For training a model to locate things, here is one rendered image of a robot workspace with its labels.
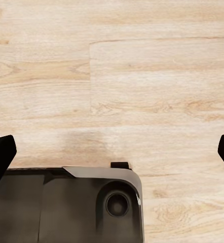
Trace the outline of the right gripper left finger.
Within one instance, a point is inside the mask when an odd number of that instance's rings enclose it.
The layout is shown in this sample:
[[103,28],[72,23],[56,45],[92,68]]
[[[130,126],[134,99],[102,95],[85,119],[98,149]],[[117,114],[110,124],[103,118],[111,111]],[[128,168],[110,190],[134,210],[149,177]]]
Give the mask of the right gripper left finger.
[[0,180],[17,154],[13,135],[0,137]]

